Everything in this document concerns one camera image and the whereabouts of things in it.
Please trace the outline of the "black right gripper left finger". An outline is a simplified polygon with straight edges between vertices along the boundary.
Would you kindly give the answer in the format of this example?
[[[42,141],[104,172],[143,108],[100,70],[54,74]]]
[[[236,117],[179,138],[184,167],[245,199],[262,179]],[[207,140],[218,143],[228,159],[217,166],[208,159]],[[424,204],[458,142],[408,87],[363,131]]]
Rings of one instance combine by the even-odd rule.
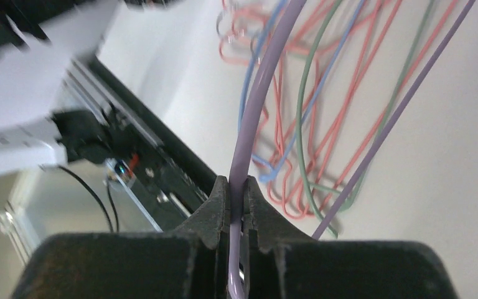
[[[212,298],[221,219],[197,232],[61,233],[31,255],[13,298]]]

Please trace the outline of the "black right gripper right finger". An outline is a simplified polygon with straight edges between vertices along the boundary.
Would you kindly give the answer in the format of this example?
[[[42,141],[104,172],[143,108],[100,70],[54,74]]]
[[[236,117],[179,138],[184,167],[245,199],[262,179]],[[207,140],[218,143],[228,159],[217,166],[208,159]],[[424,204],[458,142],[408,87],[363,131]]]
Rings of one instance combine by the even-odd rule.
[[[314,240],[245,182],[248,298],[457,298],[439,256],[405,240]]]

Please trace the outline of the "blue plastic hanger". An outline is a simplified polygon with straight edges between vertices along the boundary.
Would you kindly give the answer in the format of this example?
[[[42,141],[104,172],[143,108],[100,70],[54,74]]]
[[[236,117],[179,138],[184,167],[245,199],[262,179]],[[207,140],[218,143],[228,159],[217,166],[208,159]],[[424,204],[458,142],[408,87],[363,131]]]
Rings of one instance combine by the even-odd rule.
[[[377,18],[380,9],[388,4],[388,1],[377,1],[376,6],[373,11],[366,15],[364,18],[359,18],[361,10],[365,7],[365,2],[361,1],[358,4],[358,9],[354,12],[352,16],[350,26],[346,28],[342,36],[335,40],[330,46],[325,47],[323,49],[316,49],[313,45],[308,48],[304,48],[298,45],[298,41],[300,40],[301,36],[311,30],[312,27],[316,24],[316,22],[323,17],[325,21],[329,19],[330,13],[334,12],[334,8],[336,8],[337,1],[333,1],[329,6],[325,7],[321,12],[315,12],[311,14],[311,16],[307,19],[307,21],[302,25],[300,31],[296,34],[294,39],[291,43],[286,46],[285,51],[289,53],[299,54],[306,58],[306,62],[315,63],[316,66],[319,66],[319,59],[329,51],[333,50],[332,57],[330,58],[329,64],[324,69],[323,72],[318,72],[321,76],[318,78],[318,81],[315,83],[314,88],[312,89],[312,93],[310,94],[309,100],[306,102],[304,106],[305,110],[303,111],[302,118],[300,120],[300,124],[302,125],[307,117],[316,110],[316,101],[319,98],[320,88],[323,87],[327,80],[327,76],[330,74],[330,71],[334,68],[334,64],[340,52],[342,50],[343,45],[348,40],[349,36],[354,33],[360,27],[369,24],[370,29],[373,27],[375,19]],[[235,12],[235,17],[237,18],[240,14],[247,18],[249,17],[254,18],[257,17],[258,19],[263,21],[263,28],[259,32],[256,33],[258,37],[258,43],[256,46],[251,46],[251,59],[248,62],[248,67],[245,74],[245,79],[243,82],[243,87],[241,90],[241,97],[240,97],[240,107],[238,113],[238,127],[241,127],[241,121],[243,118],[243,114],[246,108],[246,101],[248,96],[248,91],[250,88],[250,81],[253,76],[254,68],[261,63],[261,52],[264,46],[268,43],[269,38],[271,37],[272,29],[275,28],[276,21],[278,20],[279,15],[283,12],[283,9],[287,5],[286,1],[279,1],[279,3],[275,6],[272,10],[270,16],[258,14],[254,9],[250,7],[237,9]],[[263,166],[268,169],[268,172],[259,176],[259,180],[261,183],[268,184],[278,177],[279,172],[283,168],[283,164],[288,162],[288,156],[296,142],[296,135],[293,135],[291,141],[286,144],[285,141],[287,137],[291,133],[295,132],[296,124],[293,123],[292,126],[288,128],[287,132],[283,132],[283,125],[282,125],[282,118],[281,118],[281,101],[283,99],[283,60],[279,60],[279,75],[276,77],[277,81],[274,83],[274,98],[276,102],[276,127],[274,129],[274,144],[276,145],[277,153],[279,154],[279,160],[267,160],[263,159],[260,156],[253,154],[251,156],[252,162],[254,162],[258,166]]]

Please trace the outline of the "lilac plastic hanger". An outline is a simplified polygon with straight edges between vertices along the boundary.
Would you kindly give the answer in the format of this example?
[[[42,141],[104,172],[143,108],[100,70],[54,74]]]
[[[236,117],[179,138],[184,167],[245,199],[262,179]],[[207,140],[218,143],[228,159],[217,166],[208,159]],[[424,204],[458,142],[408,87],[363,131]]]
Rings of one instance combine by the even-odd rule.
[[[286,45],[288,37],[304,5],[305,1],[291,1],[290,3],[282,3],[281,7],[285,10],[285,12],[276,26],[274,37],[269,43],[266,54],[261,61],[259,71],[256,73],[250,95],[245,104],[243,118],[241,119],[241,128],[238,132],[229,174],[229,185],[232,192],[232,197],[230,199],[231,223],[229,235],[230,248],[228,254],[227,290],[232,298],[244,298],[245,296],[243,285],[241,284],[240,280],[239,270],[241,222],[243,217],[243,187],[248,175],[256,130],[260,119],[261,110],[265,102],[266,94],[268,93],[269,84],[271,83],[270,77],[274,74],[284,46]],[[442,54],[473,5],[473,1],[468,1],[464,6],[454,24],[445,35],[444,39],[438,45],[424,68],[417,76],[416,80],[413,82],[410,89],[407,91],[405,97],[388,119],[388,122],[385,124],[382,132],[378,135],[368,153],[364,156],[362,162],[359,164],[353,176],[350,178],[350,181],[342,190],[335,203],[333,203],[325,218],[323,218],[322,222],[314,231],[312,235],[314,239],[319,239],[319,237],[327,229],[327,226],[337,214],[341,205],[345,202],[346,198],[357,184],[363,172],[372,162],[372,159],[375,157],[386,137],[391,132],[392,128],[400,118],[410,100],[413,98],[415,92],[422,84],[423,80],[426,78],[427,74],[439,56]]]

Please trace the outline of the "green plastic hanger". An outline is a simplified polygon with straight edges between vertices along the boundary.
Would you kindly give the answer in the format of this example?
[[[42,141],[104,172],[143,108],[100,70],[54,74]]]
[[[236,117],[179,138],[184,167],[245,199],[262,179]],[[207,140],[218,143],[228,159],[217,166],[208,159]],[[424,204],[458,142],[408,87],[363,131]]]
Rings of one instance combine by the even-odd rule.
[[[402,2],[401,1],[395,2],[393,8],[391,9],[390,15],[388,16],[388,19],[386,20],[386,23],[384,24],[382,31],[380,32],[380,35],[378,36],[376,40],[376,43],[374,44],[372,48],[370,48],[368,44],[369,44],[369,40],[372,38],[372,35],[374,33],[376,19],[379,15],[380,9],[386,4],[387,4],[386,1],[377,1],[375,3],[375,7],[373,8],[372,12],[367,17],[365,17],[362,21],[363,24],[366,24],[368,26],[367,33],[365,35],[362,48],[360,50],[360,54],[357,59],[354,73],[352,75],[352,79],[347,89],[344,102],[342,103],[342,106],[340,107],[340,110],[338,114],[336,115],[336,117],[334,118],[334,121],[332,122],[331,126],[325,133],[319,147],[315,148],[312,143],[308,145],[307,147],[309,152],[308,161],[305,160],[304,153],[303,153],[302,126],[307,120],[310,121],[309,136],[312,138],[314,136],[314,130],[315,130],[316,110],[317,110],[316,103],[320,97],[320,94],[322,92],[322,89],[325,83],[327,82],[329,74],[332,72],[332,69],[334,68],[336,60],[344,44],[349,38],[349,35],[354,31],[354,29],[359,24],[358,18],[361,13],[361,10],[365,6],[365,1],[358,2],[356,10],[354,11],[353,16],[351,17],[344,33],[339,39],[334,41],[333,46],[335,50],[333,54],[331,55],[325,69],[324,70],[317,69],[318,77],[314,81],[314,86],[311,89],[311,94],[309,96],[307,105],[302,106],[301,108],[297,110],[299,113],[302,114],[301,119],[296,122],[296,126],[295,126],[296,152],[298,154],[299,170],[300,170],[300,176],[301,176],[301,191],[300,192],[305,194],[305,196],[307,197],[307,204],[305,206],[307,211],[312,212],[319,221],[324,220],[325,216],[322,214],[323,209],[328,206],[328,203],[331,199],[337,197],[337,195],[340,193],[337,188],[342,184],[342,181],[348,175],[349,171],[357,162],[359,157],[362,155],[366,146],[370,143],[372,138],[377,138],[378,134],[383,131],[385,122],[387,118],[389,117],[389,115],[391,114],[393,105],[395,104],[398,94],[400,93],[401,89],[403,88],[407,80],[415,71],[415,68],[418,66],[418,64],[420,63],[420,60],[423,58],[423,56],[429,49],[429,46],[432,44],[433,40],[436,38],[443,24],[446,22],[446,19],[448,18],[449,14],[454,10],[454,7],[456,6],[457,2],[452,1],[450,3],[449,7],[447,8],[447,10],[445,11],[443,15],[443,19],[441,19],[439,24],[434,28],[432,35],[428,38],[424,47],[421,50],[418,50],[417,47],[419,45],[419,40],[421,39],[421,35],[423,34],[423,31],[426,29],[426,24],[428,23],[428,20],[430,18],[430,15],[432,13],[432,9],[434,6],[433,1],[428,1],[424,14],[417,28],[416,35],[410,46],[410,51],[408,52],[408,55],[406,56],[405,63],[399,74],[396,85],[393,89],[391,99],[389,100],[384,111],[376,120],[372,129],[368,132],[368,135],[362,141],[362,144],[354,153],[349,163],[346,165],[344,172],[340,175],[340,177],[338,178],[338,180],[334,183],[332,187],[321,185],[319,183],[320,177],[317,177],[315,181],[310,181],[308,178],[308,174],[316,166],[317,157],[321,153],[324,153],[325,155],[323,157],[321,167],[318,170],[318,175],[321,175],[323,171],[326,169],[327,164],[330,160],[331,154],[334,150],[335,144],[337,142],[343,122],[345,120],[345,116],[353,100],[353,97],[356,91],[358,90],[358,87],[361,81],[363,80],[367,72],[367,69],[369,68],[370,64],[373,62],[374,56],[376,52],[379,50],[382,40],[387,34],[389,27],[391,26],[391,23],[393,22]]]

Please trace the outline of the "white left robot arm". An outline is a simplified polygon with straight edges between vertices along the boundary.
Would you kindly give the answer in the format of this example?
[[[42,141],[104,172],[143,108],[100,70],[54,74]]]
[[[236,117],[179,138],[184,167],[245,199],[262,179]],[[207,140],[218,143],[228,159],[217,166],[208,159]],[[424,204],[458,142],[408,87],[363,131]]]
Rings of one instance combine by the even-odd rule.
[[[82,4],[42,23],[48,41],[26,37],[27,49],[0,50],[0,175],[67,163],[51,120],[71,59],[94,50],[117,1]]]

